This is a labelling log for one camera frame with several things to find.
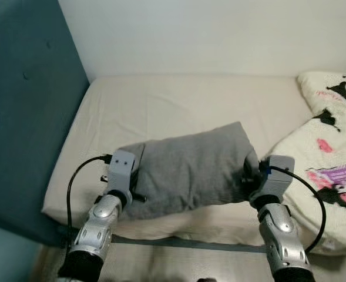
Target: bed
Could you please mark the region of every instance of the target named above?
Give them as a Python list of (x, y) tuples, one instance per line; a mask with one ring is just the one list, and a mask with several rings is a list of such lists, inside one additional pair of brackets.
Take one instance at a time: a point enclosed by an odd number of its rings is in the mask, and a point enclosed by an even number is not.
[[(295, 78), (110, 76), (97, 78), (88, 88), (58, 4), (41, 1), (41, 9), (33, 1), (23, 7), (7, 3), (0, 6), (0, 46), (19, 48), (3, 48), (0, 58), (0, 81), (6, 82), (0, 83), (0, 226), (30, 239), (62, 245), (68, 180), (92, 156), (240, 121), (262, 158), (313, 117)], [(25, 40), (30, 49), (21, 48)], [(76, 227), (103, 191), (99, 179), (105, 171), (94, 163), (75, 180)], [(116, 234), (118, 242), (193, 246), (191, 242), (200, 241), (195, 246), (204, 249), (263, 244), (256, 211), (246, 202), (121, 222)], [(308, 245), (315, 234), (300, 226), (300, 236)], [(322, 244), (316, 252), (343, 254), (346, 248)]]

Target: fabric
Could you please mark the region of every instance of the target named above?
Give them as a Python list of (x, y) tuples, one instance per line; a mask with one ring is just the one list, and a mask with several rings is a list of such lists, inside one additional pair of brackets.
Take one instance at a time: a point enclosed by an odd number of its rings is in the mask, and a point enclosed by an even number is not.
[[(137, 142), (204, 132), (240, 121), (259, 158), (312, 117), (293, 78), (235, 75), (113, 76), (96, 79), (71, 126), (46, 192), (42, 211), (66, 224), (66, 189), (90, 157)], [(93, 162), (71, 193), (73, 224), (80, 227), (99, 194), (106, 165)], [(262, 245), (257, 211), (249, 203), (202, 207), (158, 219), (122, 221), (116, 234), (131, 239), (184, 239)], [(314, 233), (301, 232), (307, 245)]]
[(208, 132), (151, 140), (122, 148), (139, 160), (133, 201), (120, 220), (153, 219), (212, 204), (248, 199), (240, 179), (244, 165), (258, 169), (258, 158), (239, 122)]
[[(325, 202), (323, 247), (346, 246), (346, 76), (309, 72), (300, 75), (303, 95), (317, 114), (281, 141), (272, 153), (295, 158), (295, 173), (311, 183)], [(285, 193), (293, 216), (317, 233), (321, 210), (315, 197), (293, 180)]]

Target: teal headboard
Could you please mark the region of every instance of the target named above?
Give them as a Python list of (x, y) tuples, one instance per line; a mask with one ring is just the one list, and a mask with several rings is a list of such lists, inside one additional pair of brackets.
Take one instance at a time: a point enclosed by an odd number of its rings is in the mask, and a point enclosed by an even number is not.
[(0, 0), (0, 227), (59, 245), (40, 210), (88, 86), (57, 0)]

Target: wooden floor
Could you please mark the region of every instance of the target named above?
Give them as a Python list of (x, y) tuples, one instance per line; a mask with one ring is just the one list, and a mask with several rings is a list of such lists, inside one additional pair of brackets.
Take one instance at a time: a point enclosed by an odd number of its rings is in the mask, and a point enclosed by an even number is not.
[[(33, 280), (53, 282), (64, 254), (46, 248), (43, 267)], [(310, 262), (317, 282), (346, 281), (346, 257), (312, 255)], [(264, 253), (120, 243), (112, 244), (100, 281), (196, 282), (207, 277), (218, 282), (273, 281)]]

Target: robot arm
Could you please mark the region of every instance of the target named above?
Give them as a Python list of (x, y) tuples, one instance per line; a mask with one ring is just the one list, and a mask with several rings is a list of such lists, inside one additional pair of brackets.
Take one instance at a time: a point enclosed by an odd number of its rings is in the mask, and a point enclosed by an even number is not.
[[(130, 191), (137, 176), (132, 171), (134, 163), (135, 156), (131, 153), (118, 150), (113, 155), (109, 165), (108, 188), (90, 209), (87, 222), (80, 229), (59, 270), (58, 281), (98, 281), (119, 215), (133, 198), (145, 199)], [(294, 159), (270, 156), (260, 163), (258, 175), (246, 179), (245, 189), (253, 190), (249, 202), (258, 210), (260, 233), (267, 246), (272, 275), (276, 282), (315, 282), (290, 211), (281, 204), (292, 178), (271, 171), (268, 169), (270, 166), (293, 172)]]

